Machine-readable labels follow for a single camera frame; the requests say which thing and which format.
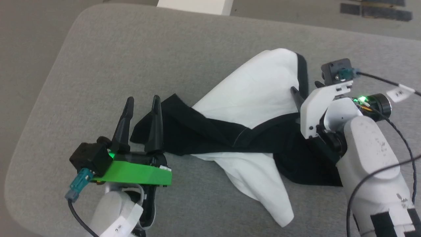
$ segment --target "green led light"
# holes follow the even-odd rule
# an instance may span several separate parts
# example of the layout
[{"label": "green led light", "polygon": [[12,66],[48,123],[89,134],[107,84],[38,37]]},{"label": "green led light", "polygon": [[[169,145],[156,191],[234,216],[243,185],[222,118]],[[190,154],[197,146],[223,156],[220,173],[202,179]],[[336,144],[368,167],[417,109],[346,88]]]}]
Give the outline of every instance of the green led light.
[{"label": "green led light", "polygon": [[366,101],[366,100],[367,100],[367,98],[366,98],[365,96],[361,96],[361,97],[359,97],[359,98],[358,98],[358,100],[359,100],[359,101]]}]

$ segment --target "white label tag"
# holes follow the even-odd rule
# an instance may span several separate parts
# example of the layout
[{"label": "white label tag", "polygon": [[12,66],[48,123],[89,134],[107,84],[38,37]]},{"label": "white label tag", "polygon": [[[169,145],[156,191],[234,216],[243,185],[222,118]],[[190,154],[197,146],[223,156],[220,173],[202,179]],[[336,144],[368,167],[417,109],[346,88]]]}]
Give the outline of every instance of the white label tag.
[{"label": "white label tag", "polygon": [[407,99],[413,93],[413,89],[411,90],[410,88],[401,85],[393,90],[386,92],[386,94],[393,100],[393,102],[401,102]]},{"label": "white label tag", "polygon": [[125,222],[126,219],[120,216],[100,235],[100,237],[114,237],[121,230]]},{"label": "white label tag", "polygon": [[127,237],[136,226],[140,216],[143,213],[143,208],[135,204],[129,216],[126,218],[120,216],[111,224],[100,237]]}]

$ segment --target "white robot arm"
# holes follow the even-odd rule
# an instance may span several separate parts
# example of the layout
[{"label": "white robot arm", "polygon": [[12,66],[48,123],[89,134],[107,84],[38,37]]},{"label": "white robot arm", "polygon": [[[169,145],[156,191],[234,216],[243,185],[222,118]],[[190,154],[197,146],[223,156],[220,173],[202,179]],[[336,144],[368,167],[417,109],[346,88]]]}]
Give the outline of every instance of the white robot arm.
[{"label": "white robot arm", "polygon": [[[338,76],[338,68],[344,67],[351,68],[349,59],[323,65],[326,86],[314,90],[297,107],[302,135],[306,139],[321,138],[340,155],[336,167],[349,200],[361,180],[398,160],[376,122],[360,111],[364,105],[341,96],[351,90],[353,83],[352,78]],[[295,88],[291,90],[294,96],[298,95]],[[387,98],[377,94],[372,99],[376,110],[388,117],[391,106]],[[364,182],[354,196],[351,210],[363,237],[421,236],[421,222],[399,166]]]}]

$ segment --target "floor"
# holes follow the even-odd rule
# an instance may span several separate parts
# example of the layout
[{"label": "floor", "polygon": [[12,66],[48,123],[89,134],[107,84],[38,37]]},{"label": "floor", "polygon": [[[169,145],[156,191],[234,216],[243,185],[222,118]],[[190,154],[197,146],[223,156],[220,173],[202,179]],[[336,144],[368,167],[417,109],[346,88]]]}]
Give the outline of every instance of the floor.
[{"label": "floor", "polygon": [[[105,0],[156,5],[157,0]],[[235,0],[232,16],[294,22],[421,40],[421,1],[407,0],[414,20],[396,22],[339,13],[348,0]],[[2,236],[36,237],[4,206],[5,173],[33,104],[78,14],[102,0],[0,1],[0,229]]]}]

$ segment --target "gray fabric surface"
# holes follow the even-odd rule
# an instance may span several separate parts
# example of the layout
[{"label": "gray fabric surface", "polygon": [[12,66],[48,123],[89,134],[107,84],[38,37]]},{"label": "gray fabric surface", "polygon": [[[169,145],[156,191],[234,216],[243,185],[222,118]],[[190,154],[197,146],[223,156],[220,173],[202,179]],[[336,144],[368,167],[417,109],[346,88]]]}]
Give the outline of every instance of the gray fabric surface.
[{"label": "gray fabric surface", "polygon": [[[421,89],[421,42],[236,17],[187,13],[139,5],[98,5],[85,10],[67,36],[35,103],[5,183],[7,207],[21,225],[47,237],[83,235],[64,194],[75,176],[69,156],[80,142],[111,137],[128,96],[132,124],[150,109],[152,96],[177,93],[193,105],[242,63],[265,49],[288,48],[308,62],[310,89],[320,65],[349,57],[363,71]],[[353,95],[390,86],[361,78]],[[419,98],[394,106],[391,119],[414,149]],[[399,136],[380,127],[400,160]],[[133,145],[132,150],[142,149]],[[340,236],[346,201],[341,188],[285,187],[295,213],[281,228],[257,202],[240,193],[213,162],[168,154],[173,185],[157,191],[151,236]],[[410,166],[402,172],[412,186]],[[89,222],[103,193],[90,185],[75,208]]]}]

